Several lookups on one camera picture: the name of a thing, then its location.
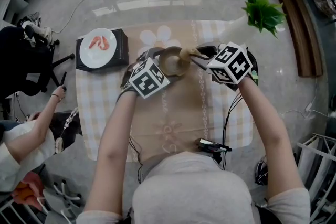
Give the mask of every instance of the white t-shirt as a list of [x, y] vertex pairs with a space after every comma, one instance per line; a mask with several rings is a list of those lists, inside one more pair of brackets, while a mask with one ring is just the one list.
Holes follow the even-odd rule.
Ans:
[[[260, 224], [244, 181], [222, 171], [210, 157], [190, 152], [168, 157], [154, 167], [135, 191], [132, 205], [135, 224]], [[283, 224], [309, 223], [305, 188], [272, 197], [267, 208]], [[121, 219], [112, 212], [85, 211], [77, 224], [113, 224]]]
[[28, 172], [40, 166], [47, 158], [55, 153], [55, 141], [50, 129], [47, 131], [46, 139], [43, 144], [32, 151], [19, 164], [11, 156], [6, 143], [15, 138], [28, 133], [33, 129], [35, 121], [20, 124], [10, 131], [4, 132], [0, 145], [0, 191], [13, 191], [17, 184], [26, 176]]

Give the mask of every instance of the black chair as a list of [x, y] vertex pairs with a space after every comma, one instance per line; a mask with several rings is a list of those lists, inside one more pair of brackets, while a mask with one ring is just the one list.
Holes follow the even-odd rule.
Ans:
[[[35, 48], [30, 42], [23, 39], [23, 31], [28, 38], [35, 40]], [[56, 62], [53, 62], [55, 47], [59, 40], [48, 45], [46, 38], [36, 34], [33, 29], [27, 25], [23, 30], [21, 27], [5, 27], [0, 31], [3, 43], [0, 48], [0, 78], [2, 85], [0, 87], [0, 100], [7, 96], [21, 91], [26, 95], [33, 96], [47, 91], [49, 80], [52, 79], [56, 86], [64, 83], [66, 72], [59, 82], [54, 73], [54, 68], [61, 63], [74, 59], [75, 54], [70, 54]], [[27, 80], [29, 73], [40, 73], [37, 83]]]

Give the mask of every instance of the black box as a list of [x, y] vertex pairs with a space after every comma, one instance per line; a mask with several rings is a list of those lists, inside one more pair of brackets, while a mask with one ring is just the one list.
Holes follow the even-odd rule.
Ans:
[[106, 67], [115, 67], [115, 66], [127, 66], [129, 64], [128, 57], [128, 39], [122, 29], [113, 30], [115, 38], [117, 40], [117, 48], [111, 60], [104, 66], [100, 68], [89, 68], [83, 64], [79, 56], [80, 45], [83, 41], [83, 38], [77, 39], [76, 41], [76, 69], [84, 71], [99, 70]]

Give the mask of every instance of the white plate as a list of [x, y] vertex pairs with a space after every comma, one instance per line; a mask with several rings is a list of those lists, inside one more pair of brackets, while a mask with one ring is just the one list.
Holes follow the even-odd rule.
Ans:
[[[110, 47], [106, 50], [99, 48], [98, 43], [94, 44], [90, 49], [89, 46], [95, 37], [105, 37], [110, 44]], [[113, 57], [115, 50], [117, 48], [117, 40], [112, 31], [106, 28], [97, 28], [92, 30], [90, 33], [85, 35], [80, 49], [79, 56], [84, 65], [90, 68], [99, 68], [106, 65]]]

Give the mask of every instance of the checkered tablecloth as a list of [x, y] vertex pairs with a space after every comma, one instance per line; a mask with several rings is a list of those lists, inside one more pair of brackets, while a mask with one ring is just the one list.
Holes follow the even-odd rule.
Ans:
[[[139, 54], [155, 47], [193, 48], [218, 40], [229, 22], [174, 21], [123, 27], [128, 37], [130, 63]], [[85, 72], [76, 69], [77, 101], [83, 138], [88, 156], [97, 159], [98, 146], [106, 122], [120, 93], [119, 71]], [[224, 85], [211, 81], [211, 76], [191, 64], [184, 78], [146, 100], [138, 98], [131, 136], [141, 147], [143, 160], [162, 153], [194, 148], [203, 137], [222, 142], [223, 125], [228, 109], [237, 95]], [[242, 100], [230, 114], [226, 145], [235, 149], [252, 142], [253, 119]], [[136, 152], [129, 149], [127, 161], [136, 162]]]

